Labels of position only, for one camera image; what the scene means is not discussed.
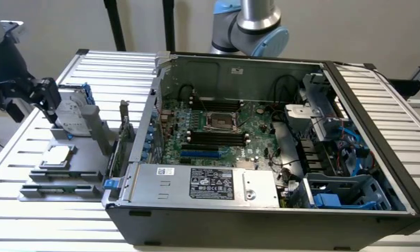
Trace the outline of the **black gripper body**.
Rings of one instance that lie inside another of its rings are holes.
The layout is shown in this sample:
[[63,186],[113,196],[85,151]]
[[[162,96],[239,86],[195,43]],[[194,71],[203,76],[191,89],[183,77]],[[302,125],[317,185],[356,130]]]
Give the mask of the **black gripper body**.
[[13,41],[3,37],[0,42],[0,108],[6,108],[13,98],[37,103],[37,84]]

